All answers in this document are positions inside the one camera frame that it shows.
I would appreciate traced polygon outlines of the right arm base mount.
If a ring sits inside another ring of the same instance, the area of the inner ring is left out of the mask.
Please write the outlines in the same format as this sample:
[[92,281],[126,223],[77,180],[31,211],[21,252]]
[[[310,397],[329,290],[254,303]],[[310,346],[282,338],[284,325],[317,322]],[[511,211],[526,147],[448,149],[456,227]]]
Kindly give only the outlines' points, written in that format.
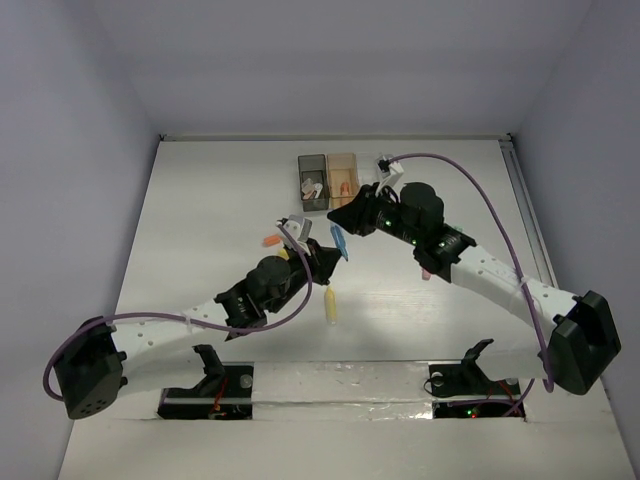
[[521,397],[518,381],[510,385],[506,379],[490,380],[477,365],[492,343],[493,339],[481,340],[461,360],[429,366],[423,390],[432,398],[435,419],[526,417],[523,406],[512,411]]

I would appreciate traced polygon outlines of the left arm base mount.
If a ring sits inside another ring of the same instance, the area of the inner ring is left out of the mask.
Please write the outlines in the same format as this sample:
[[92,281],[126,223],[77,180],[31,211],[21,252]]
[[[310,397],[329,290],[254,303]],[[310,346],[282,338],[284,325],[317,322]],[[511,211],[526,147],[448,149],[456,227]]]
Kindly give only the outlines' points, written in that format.
[[192,388],[163,389],[157,415],[163,420],[251,420],[254,364],[223,364],[210,345],[193,350],[202,360],[203,378]]

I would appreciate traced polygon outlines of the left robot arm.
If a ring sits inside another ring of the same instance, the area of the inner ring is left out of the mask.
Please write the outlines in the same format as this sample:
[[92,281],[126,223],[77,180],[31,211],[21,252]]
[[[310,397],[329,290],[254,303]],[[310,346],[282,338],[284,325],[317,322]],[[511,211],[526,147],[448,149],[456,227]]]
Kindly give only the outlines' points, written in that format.
[[67,416],[81,420],[116,400],[162,389],[218,402],[232,385],[220,345],[291,322],[299,306],[270,323],[299,292],[309,301],[326,286],[342,258],[339,249],[309,239],[270,255],[229,290],[182,313],[129,312],[89,319],[54,352],[42,385]]

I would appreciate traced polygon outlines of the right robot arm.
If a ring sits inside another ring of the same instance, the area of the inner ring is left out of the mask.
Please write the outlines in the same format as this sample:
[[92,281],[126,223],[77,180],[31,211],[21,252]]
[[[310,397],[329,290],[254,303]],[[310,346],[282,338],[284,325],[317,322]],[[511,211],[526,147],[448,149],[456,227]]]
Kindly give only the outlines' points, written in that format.
[[608,301],[592,290],[573,294],[517,273],[468,235],[446,224],[444,203],[428,184],[412,182],[395,194],[365,185],[330,221],[361,237],[380,230],[408,243],[429,274],[470,290],[534,330],[549,358],[542,373],[563,390],[586,394],[621,350]]

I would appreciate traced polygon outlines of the blue utility knife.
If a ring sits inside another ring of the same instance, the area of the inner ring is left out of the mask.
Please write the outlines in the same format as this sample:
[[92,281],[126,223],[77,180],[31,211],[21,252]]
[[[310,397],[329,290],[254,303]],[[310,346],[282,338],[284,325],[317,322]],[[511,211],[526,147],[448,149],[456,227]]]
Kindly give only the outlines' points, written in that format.
[[345,261],[349,261],[347,243],[346,243],[342,228],[339,225],[335,224],[335,223],[331,223],[330,224],[330,233],[331,233],[332,238],[334,240],[334,245],[340,251],[340,254],[341,254],[342,258]]

